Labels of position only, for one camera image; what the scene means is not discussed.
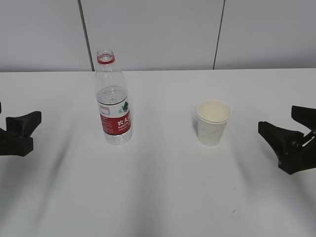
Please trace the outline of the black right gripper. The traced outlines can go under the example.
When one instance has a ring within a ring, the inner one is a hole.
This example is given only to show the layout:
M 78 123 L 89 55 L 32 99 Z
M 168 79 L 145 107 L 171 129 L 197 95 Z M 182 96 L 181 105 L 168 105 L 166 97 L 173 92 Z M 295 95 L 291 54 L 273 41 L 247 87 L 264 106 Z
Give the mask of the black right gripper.
M 266 121 L 258 122 L 258 133 L 278 157 L 278 167 L 289 175 L 316 167 L 316 109 L 292 106 L 291 117 L 311 131 L 288 130 Z

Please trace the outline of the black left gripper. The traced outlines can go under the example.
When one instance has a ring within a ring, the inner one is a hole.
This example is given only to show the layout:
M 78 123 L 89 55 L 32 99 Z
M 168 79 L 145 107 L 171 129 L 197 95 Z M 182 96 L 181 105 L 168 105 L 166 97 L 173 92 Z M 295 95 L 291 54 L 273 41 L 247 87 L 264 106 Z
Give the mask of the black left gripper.
M 33 146 L 30 137 L 41 124 L 41 112 L 34 111 L 20 117 L 6 117 L 6 131 L 0 129 L 0 155 L 25 157 Z

